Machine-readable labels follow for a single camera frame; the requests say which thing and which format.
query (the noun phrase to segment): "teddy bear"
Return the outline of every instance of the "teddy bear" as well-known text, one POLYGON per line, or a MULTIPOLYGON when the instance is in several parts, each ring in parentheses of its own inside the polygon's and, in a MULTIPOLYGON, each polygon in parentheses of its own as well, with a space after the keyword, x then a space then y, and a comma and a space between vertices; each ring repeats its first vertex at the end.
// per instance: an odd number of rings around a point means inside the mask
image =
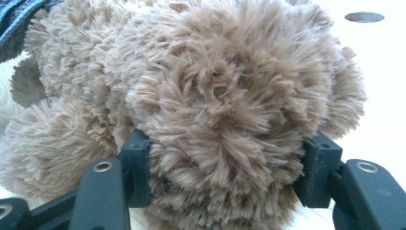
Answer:
POLYGON ((283 229, 302 142, 358 126, 354 52, 302 0, 65 0, 39 11, 12 78, 26 107, 0 184, 51 200, 134 128, 151 140, 148 229, 283 229))

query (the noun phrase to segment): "plush toy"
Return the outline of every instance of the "plush toy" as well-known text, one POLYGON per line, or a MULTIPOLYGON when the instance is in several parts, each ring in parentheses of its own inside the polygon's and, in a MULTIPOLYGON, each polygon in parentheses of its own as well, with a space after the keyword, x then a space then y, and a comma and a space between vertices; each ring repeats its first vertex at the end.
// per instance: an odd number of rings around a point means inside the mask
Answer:
POLYGON ((362 78, 318 6, 282 0, 65 0, 36 14, 16 69, 27 107, 0 182, 75 189, 137 127, 152 141, 148 229, 283 229, 302 142, 358 124, 362 78))

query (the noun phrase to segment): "dark circular hole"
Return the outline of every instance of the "dark circular hole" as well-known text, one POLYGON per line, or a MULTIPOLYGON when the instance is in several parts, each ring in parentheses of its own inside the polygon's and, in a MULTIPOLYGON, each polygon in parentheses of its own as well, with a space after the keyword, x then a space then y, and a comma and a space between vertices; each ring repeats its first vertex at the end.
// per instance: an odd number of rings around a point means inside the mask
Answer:
POLYGON ((325 149, 329 149, 330 145, 329 144, 322 144, 322 147, 325 148, 325 149))
POLYGON ((356 23, 373 23, 382 21, 385 19, 385 16, 376 12, 360 11, 349 13, 345 18, 348 21, 356 23))
POLYGON ((110 167, 110 164, 108 164, 108 163, 101 163, 101 164, 98 165, 97 169, 100 170, 100 171, 102 171, 102 170, 108 169, 108 167, 110 167))

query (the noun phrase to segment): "white surface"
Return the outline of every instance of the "white surface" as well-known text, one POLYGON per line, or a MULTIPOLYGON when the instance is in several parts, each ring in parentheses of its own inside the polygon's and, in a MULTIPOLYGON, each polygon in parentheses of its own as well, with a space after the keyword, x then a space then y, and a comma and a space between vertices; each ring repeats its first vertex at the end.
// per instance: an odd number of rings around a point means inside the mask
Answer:
MULTIPOLYGON (((343 44, 349 45, 358 54, 356 60, 365 74, 369 97, 366 116, 361 120, 360 128, 337 141, 344 149, 344 160, 358 158, 373 161, 389 170, 406 189, 406 150, 402 145, 406 143, 406 74, 403 71, 406 65, 406 4, 400 0, 314 2, 318 2, 335 20, 333 31, 341 37, 343 44), (358 24, 344 18, 350 12, 378 12, 386 18, 378 23, 358 24)), ((2 68, 0 65, 0 84, 5 82, 2 68)), ((0 105, 0 126, 6 121, 3 120, 4 114, 18 112, 14 105, 11 107, 4 112, 5 107, 0 105)), ((4 196, 9 194, 0 191, 0 197, 4 196)), ((137 229, 146 229, 141 224, 138 226, 137 229)), ((299 207, 295 221, 287 229, 332 230, 331 210, 299 207)))

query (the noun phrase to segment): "brown fur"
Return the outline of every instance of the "brown fur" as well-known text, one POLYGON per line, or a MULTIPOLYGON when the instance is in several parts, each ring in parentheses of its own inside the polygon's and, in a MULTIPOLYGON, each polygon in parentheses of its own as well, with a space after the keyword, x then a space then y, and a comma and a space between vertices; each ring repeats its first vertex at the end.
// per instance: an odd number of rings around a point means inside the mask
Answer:
POLYGON ((138 127, 153 142, 150 229, 281 229, 302 141, 342 136, 363 114, 353 53, 331 25, 306 1, 66 0, 42 11, 26 46, 56 99, 9 124, 0 181, 61 195, 138 127))

